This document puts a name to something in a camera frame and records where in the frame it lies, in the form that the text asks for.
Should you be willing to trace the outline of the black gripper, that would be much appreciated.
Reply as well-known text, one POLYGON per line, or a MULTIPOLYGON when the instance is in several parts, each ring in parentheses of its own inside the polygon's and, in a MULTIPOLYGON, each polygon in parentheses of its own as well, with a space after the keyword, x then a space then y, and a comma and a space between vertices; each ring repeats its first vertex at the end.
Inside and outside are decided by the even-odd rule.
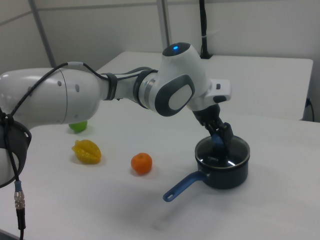
POLYGON ((231 125, 228 122, 223 122, 220 118, 221 108, 218 104, 209 106, 203 110, 193 111, 193 115, 198 120, 201 126, 211 134, 210 139, 214 146, 218 146, 218 135, 222 140, 222 152, 225 156, 230 153, 230 145, 234 137, 231 125))

